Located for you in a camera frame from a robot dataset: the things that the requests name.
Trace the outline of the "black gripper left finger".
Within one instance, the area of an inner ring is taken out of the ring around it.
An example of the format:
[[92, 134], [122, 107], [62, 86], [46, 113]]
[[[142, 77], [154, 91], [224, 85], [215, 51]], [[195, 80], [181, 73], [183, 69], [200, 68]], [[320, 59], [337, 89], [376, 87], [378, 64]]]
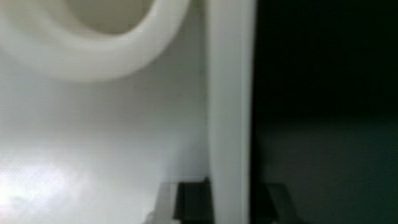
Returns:
[[147, 224], [211, 224], [211, 184], [163, 183]]

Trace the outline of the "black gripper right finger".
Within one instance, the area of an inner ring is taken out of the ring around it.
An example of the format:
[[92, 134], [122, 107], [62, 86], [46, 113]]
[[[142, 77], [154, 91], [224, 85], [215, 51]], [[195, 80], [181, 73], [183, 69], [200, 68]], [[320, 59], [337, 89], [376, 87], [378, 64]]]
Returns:
[[261, 183], [254, 197], [254, 224], [302, 224], [288, 187]]

